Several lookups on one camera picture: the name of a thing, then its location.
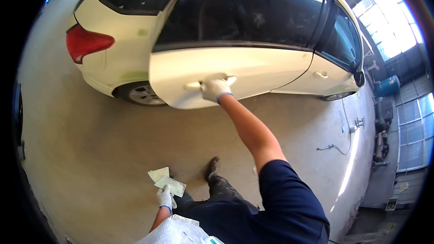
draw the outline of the tire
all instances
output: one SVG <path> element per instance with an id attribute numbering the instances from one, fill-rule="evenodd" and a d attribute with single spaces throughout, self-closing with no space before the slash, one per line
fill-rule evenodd
<path id="1" fill-rule="evenodd" d="M 352 94 L 355 94 L 355 91 L 350 91 L 350 92 L 341 93 L 341 94 L 332 94 L 332 95 L 322 96 L 321 100 L 330 102 L 330 101 L 340 100 L 340 99 L 345 98 L 347 96 L 350 96 Z"/>
<path id="2" fill-rule="evenodd" d="M 116 98 L 139 106 L 167 106 L 166 102 L 161 100 L 151 88 L 149 81 L 139 81 L 119 86 L 115 89 Z"/>

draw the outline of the white car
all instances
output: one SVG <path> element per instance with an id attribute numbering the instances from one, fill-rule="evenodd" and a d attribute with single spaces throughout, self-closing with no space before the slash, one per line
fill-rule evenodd
<path id="1" fill-rule="evenodd" d="M 236 99 L 332 101 L 365 83 L 359 25 L 345 0 L 80 0 L 68 51 L 96 90 L 143 106 L 196 109 L 207 77 Z"/>

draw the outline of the red taillight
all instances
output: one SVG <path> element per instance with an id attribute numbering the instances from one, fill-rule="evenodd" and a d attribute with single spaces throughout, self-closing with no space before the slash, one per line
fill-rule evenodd
<path id="1" fill-rule="evenodd" d="M 85 55 L 107 49 L 114 43 L 112 36 L 87 31 L 80 24 L 66 32 L 66 47 L 77 64 L 82 64 Z"/>

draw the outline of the blue tank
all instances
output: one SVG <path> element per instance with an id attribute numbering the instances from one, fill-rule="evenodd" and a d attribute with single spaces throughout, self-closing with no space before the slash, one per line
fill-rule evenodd
<path id="1" fill-rule="evenodd" d="M 389 96 L 396 93 L 399 90 L 399 79 L 396 75 L 384 79 L 379 84 L 375 84 L 374 91 L 377 97 Z"/>

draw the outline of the gloved hand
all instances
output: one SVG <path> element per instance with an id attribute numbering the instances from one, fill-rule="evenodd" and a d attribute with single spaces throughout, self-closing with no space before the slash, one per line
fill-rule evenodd
<path id="1" fill-rule="evenodd" d="M 212 102 L 219 103 L 220 97 L 226 94 L 233 96 L 231 88 L 224 79 L 205 80 L 201 87 L 202 98 Z"/>
<path id="2" fill-rule="evenodd" d="M 167 207 L 172 213 L 172 209 L 177 208 L 175 199 L 173 198 L 173 194 L 170 193 L 170 185 L 165 185 L 164 190 L 161 188 L 157 191 L 157 199 L 158 206 L 161 208 L 162 206 Z"/>

